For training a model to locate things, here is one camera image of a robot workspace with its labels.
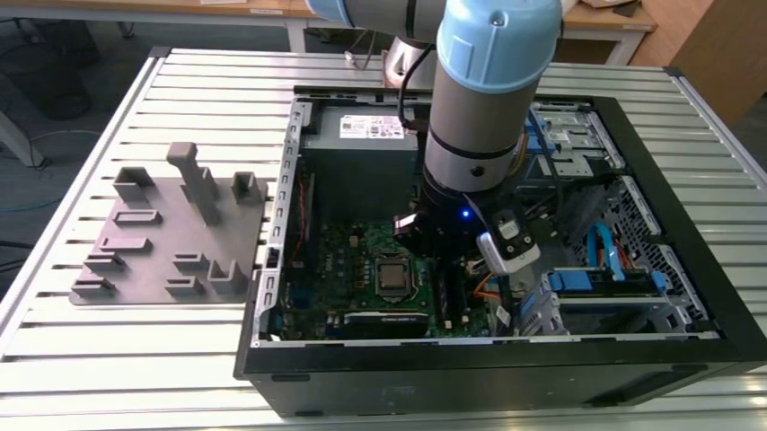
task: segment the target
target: wooden desk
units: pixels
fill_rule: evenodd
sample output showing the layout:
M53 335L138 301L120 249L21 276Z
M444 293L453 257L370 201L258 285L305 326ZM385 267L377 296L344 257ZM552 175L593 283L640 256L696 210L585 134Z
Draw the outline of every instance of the wooden desk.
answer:
M312 20L308 27L324 28L321 19L312 13L302 0L292 1L289 16ZM612 8L594 9L588 4L577 4L564 17L564 39L616 42L606 64L625 66L642 42L644 35L654 31L656 27L654 20L641 7L633 16L626 18L612 13Z
M200 4L198 0L0 0L0 15L22 18L116 22L264 25L288 29L289 49L305 52L306 28L342 28L312 14L304 0L249 0L244 4ZM644 10L632 18L576 5L565 20L564 39L612 40L609 65L625 65L654 21Z
M200 4L198 0L0 0L0 6L72 8L140 13L288 15L292 0L249 0L240 4Z
M198 0L0 0L0 16L57 20L277 26L288 29L289 47L305 52L306 20L289 17L302 0L248 0L200 4Z

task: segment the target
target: aluminum table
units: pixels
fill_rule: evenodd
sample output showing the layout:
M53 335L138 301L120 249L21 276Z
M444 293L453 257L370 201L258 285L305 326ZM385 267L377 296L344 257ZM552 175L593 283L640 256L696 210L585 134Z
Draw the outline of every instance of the aluminum table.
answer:
M273 179L292 86L376 87L380 69L377 57L361 72L322 54L174 49L148 59L0 307L0 429L764 429L767 368L632 408L281 419L230 377L240 305L69 304L120 167L177 176L168 143L193 141L218 177ZM552 65L538 91L618 99L764 328L765 176L686 81L657 68Z

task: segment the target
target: gray fixture plate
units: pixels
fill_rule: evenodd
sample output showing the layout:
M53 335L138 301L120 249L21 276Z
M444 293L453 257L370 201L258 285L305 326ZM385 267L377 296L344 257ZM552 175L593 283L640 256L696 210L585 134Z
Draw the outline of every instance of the gray fixture plate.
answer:
M137 242L146 238L149 246L142 251L117 251L117 256L124 262L122 270L100 271L100 275L113 286L110 295L94 293L81 296L72 292L69 301L76 305L241 303L253 272L254 249L264 215L261 197L265 196L265 181L256 180L257 191L252 190L252 193L257 192L254 199L237 205L230 191L232 180L216 180L220 223L213 226L205 226L196 207L186 200L181 190L184 184L181 179L161 178L153 179L153 182L153 186L141 187L146 201L133 200L125 203L121 199L116 199L92 253L105 252L100 248L104 239L109 239L110 242L116 240L118 243L128 240ZM136 210L156 210L161 220L158 223L124 223L121 226L114 223L118 214L125 212L136 214ZM178 270L173 263L173 256L177 253L182 255L201 253L206 264L198 269ZM208 266L216 261L225 273L233 260L244 275L244 279L234 277L234 284L244 283L244 287L241 290L234 288L236 292L224 295L220 293L221 288L217 292L210 285ZM78 280L89 280L93 277L97 275L84 266ZM196 289L200 295L190 291L178 295L182 284L174 291L176 295L170 295L165 288L172 285L169 280L177 280L176 284L180 284L181 277L197 278Z

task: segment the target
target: gray floor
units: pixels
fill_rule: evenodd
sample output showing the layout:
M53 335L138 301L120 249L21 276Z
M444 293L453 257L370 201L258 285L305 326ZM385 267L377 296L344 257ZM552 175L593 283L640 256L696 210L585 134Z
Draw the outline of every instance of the gray floor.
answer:
M176 48L250 49L288 51L288 35L274 27L192 26L142 24L136 25L130 40L120 37L110 22L93 22L90 33L98 43L101 61L81 70L93 106L86 115L70 121L50 121L33 109L5 78L0 78L0 110L26 130L29 136L40 136L54 130L85 129L101 131L136 72L153 46ZM333 44L324 44L313 35L306 37L310 52L342 52L353 35L340 35ZM11 24L0 24L0 52L21 43ZM378 38L378 44L388 44ZM767 166L767 100L761 100L741 125L734 129L737 138ZM34 243L56 209L56 204L33 211L5 213L3 208L33 206L52 202L66 192L72 179L96 137L89 135L58 135L34 142L50 166L41 172L21 166L0 145L0 240ZM0 248L0 263L21 259L25 251ZM0 273L0 295L9 286L15 271Z

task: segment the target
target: barcode label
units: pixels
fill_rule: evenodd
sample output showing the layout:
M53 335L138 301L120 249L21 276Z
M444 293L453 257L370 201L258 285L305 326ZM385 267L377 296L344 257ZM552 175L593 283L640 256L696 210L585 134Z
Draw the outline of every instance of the barcode label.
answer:
M550 139L552 141L570 142L570 137L566 135L566 133L560 132L548 133L548 139Z
M250 9L250 13L257 13L258 15L281 15L284 12L274 9Z
M501 321L505 326L509 326L512 323L512 315L505 311L502 307L498 306L498 308L494 310L494 315L498 318L498 321Z

